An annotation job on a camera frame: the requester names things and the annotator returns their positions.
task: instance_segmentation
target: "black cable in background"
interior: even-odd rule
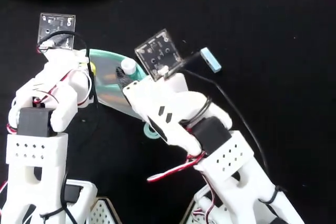
[[[245,128],[248,130],[249,134],[251,135],[251,137],[253,138],[254,142],[256,143],[258,149],[259,149],[259,152],[260,152],[260,155],[261,155],[261,159],[262,159],[262,162],[263,162],[263,165],[264,165],[264,170],[265,170],[265,173],[267,174],[267,176],[269,176],[269,168],[268,168],[268,164],[267,164],[267,159],[266,159],[266,155],[264,153],[264,150],[262,149],[262,146],[261,144],[259,143],[257,137],[255,136],[255,134],[253,133],[252,129],[250,128],[250,126],[247,124],[247,122],[245,121],[243,115],[241,114],[241,112],[238,110],[238,108],[235,106],[235,104],[233,103],[233,101],[228,97],[228,95],[226,94],[226,92],[220,87],[219,84],[217,84],[217,82],[211,80],[211,79],[208,79],[206,77],[203,77],[203,76],[200,76],[199,74],[196,74],[194,72],[191,72],[189,70],[186,70],[184,69],[183,70],[184,72],[194,76],[194,77],[197,77],[203,81],[206,81],[208,83],[211,83],[213,85],[216,86],[216,88],[222,93],[222,95],[224,96],[224,98],[226,99],[226,101],[228,102],[228,104],[233,108],[233,110],[236,112],[236,114],[238,115],[238,117],[240,118],[240,120],[243,122]]]

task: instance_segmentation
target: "black cloth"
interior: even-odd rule
[[[213,74],[202,60],[190,70],[226,90],[258,136],[272,181],[306,223],[328,223],[336,109],[334,0],[0,0],[0,179],[7,177],[7,114],[15,91],[46,60],[36,53],[41,12],[76,14],[76,31],[89,47],[135,57],[134,48],[166,28],[189,56],[208,47],[223,66]],[[190,90],[210,95],[255,144],[221,94],[187,76]],[[147,139],[143,123],[101,106],[74,118],[69,133],[69,178],[92,181],[124,223],[177,223],[204,185],[189,169],[148,184],[146,178],[185,161],[179,147]]]

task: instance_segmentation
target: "red wire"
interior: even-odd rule
[[[171,171],[165,172],[162,175],[158,175],[156,178],[149,178],[147,180],[148,180],[149,183],[156,182],[156,181],[158,181],[160,179],[163,179],[163,178],[165,178],[165,177],[167,177],[167,176],[169,176],[171,174],[177,173],[177,172],[179,172],[181,170],[184,170],[184,169],[187,169],[187,168],[189,168],[191,166],[194,166],[194,165],[196,165],[204,157],[204,155],[205,155],[205,152],[201,153],[194,161],[191,161],[190,163],[188,163],[187,165],[181,167],[180,169],[171,169]]]

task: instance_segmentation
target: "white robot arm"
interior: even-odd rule
[[[191,156],[200,157],[202,151],[207,154],[194,168],[208,185],[195,195],[198,208],[186,223],[194,222],[197,215],[216,224],[303,223],[285,194],[275,190],[242,134],[229,131],[229,115],[211,101],[205,106],[209,99],[203,94],[188,91],[183,74],[157,81],[147,76],[126,86],[123,93],[133,110],[168,144],[184,148]],[[240,181],[232,177],[235,172],[239,172]],[[205,197],[209,190],[222,201],[220,208]],[[268,204],[278,217],[259,200],[271,200]]]
[[[68,209],[60,198],[65,190],[68,146],[68,135],[62,132],[78,108],[93,102],[89,59],[83,52],[68,49],[48,49],[44,55],[48,60],[44,69],[17,90],[8,115],[3,224],[23,223],[30,204],[36,206],[30,223],[84,223],[97,194],[92,183],[68,180],[67,185],[82,188],[80,196]],[[34,167],[42,168],[41,181],[34,176]]]

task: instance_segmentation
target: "hole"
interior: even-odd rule
[[[41,181],[42,178],[42,167],[34,167],[34,175],[38,181]]]

